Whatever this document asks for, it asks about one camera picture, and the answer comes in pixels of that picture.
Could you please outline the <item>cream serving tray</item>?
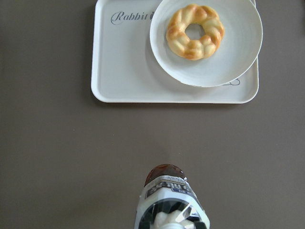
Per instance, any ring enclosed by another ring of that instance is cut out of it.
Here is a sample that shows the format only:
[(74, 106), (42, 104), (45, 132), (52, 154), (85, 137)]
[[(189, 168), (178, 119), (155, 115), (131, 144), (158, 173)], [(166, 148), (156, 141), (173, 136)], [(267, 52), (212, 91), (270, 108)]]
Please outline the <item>cream serving tray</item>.
[(223, 86), (182, 84), (157, 63), (149, 41), (157, 0), (100, 0), (95, 6), (91, 90), (107, 103), (242, 104), (259, 89), (258, 63)]

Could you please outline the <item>glazed twisted donut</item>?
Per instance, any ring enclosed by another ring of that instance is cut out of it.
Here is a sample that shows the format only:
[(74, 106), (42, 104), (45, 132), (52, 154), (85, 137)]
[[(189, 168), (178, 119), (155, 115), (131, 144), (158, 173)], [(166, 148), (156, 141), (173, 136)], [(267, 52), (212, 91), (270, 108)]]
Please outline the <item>glazed twisted donut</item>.
[(220, 47), (225, 28), (211, 7), (189, 4), (169, 20), (166, 39), (171, 51), (197, 61), (211, 57)]

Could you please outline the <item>tea bottle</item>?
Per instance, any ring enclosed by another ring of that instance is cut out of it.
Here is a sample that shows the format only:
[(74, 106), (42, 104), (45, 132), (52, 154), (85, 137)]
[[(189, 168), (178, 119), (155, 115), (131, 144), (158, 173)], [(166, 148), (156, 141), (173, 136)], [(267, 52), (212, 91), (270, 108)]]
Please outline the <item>tea bottle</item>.
[(210, 221), (184, 172), (172, 164), (153, 168), (136, 210), (135, 229), (208, 229)]

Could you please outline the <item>white plate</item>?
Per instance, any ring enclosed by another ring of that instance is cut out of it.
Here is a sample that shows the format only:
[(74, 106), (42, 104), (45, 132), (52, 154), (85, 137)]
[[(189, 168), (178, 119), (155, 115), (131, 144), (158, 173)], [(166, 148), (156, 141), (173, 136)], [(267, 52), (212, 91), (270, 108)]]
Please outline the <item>white plate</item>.
[(225, 28), (220, 48), (208, 58), (187, 60), (174, 54), (167, 43), (170, 18), (190, 0), (163, 0), (150, 27), (152, 52), (159, 65), (181, 83), (215, 87), (244, 74), (255, 62), (262, 45), (263, 28), (259, 13), (249, 0), (196, 0), (212, 7)]

